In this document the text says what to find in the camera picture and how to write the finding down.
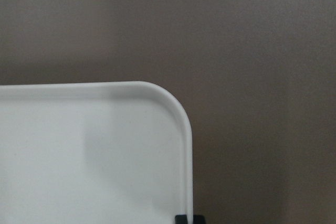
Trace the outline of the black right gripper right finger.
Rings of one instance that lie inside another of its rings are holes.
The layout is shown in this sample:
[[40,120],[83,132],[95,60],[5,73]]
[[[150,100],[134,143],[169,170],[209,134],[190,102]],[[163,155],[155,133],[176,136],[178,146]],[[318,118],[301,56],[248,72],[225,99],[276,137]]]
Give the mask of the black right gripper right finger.
[[193,224],[206,224],[206,219],[203,215],[194,215]]

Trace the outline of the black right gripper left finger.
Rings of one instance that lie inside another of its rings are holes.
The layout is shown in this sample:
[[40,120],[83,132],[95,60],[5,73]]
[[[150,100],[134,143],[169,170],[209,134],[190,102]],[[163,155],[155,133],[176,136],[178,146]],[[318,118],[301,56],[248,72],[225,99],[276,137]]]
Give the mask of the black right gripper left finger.
[[187,215],[176,215],[175,224],[188,224]]

